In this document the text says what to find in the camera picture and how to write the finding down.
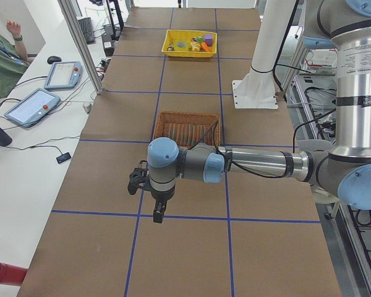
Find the purple toy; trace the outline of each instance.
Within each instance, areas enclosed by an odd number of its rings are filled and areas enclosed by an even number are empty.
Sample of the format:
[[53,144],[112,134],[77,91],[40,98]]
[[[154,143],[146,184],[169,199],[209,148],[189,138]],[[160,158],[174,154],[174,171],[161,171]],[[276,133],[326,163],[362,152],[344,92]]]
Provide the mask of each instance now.
[[205,42],[208,46],[213,45],[213,36],[211,34],[205,34]]

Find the green shirt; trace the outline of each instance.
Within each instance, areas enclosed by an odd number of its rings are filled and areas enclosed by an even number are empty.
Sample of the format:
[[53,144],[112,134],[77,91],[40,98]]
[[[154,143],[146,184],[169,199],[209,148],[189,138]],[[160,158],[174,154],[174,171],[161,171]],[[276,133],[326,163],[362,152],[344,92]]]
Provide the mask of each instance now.
[[0,98],[8,96],[27,67],[27,63],[21,62],[15,46],[0,35]]

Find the brown table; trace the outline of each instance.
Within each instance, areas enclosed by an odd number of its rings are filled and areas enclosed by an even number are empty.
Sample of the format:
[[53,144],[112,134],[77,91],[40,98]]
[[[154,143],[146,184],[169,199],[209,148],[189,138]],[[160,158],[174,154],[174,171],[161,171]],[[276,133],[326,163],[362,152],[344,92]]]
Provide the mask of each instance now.
[[[128,176],[160,111],[221,116],[222,144],[290,151],[286,104],[235,110],[249,71],[253,9],[133,9],[19,297],[341,296],[308,184],[228,173],[179,180],[162,225]],[[210,59],[168,58],[166,29],[218,33]]]

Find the tablet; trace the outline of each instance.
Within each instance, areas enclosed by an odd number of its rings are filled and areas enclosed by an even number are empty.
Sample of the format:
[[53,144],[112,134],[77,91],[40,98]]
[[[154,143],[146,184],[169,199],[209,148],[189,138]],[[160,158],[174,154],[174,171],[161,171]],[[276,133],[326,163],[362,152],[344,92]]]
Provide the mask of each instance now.
[[38,123],[60,101],[59,96],[38,88],[7,111],[4,116],[23,127]]
[[80,62],[54,62],[49,70],[44,88],[49,91],[74,88],[81,78],[81,73]]

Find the human hand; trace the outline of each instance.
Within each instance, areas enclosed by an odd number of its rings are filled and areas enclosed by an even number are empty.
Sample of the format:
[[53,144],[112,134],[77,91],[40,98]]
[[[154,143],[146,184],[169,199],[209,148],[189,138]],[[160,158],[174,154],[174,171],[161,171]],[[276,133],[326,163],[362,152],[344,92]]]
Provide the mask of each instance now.
[[8,20],[7,21],[7,30],[12,34],[12,37],[20,37],[20,25],[17,22]]

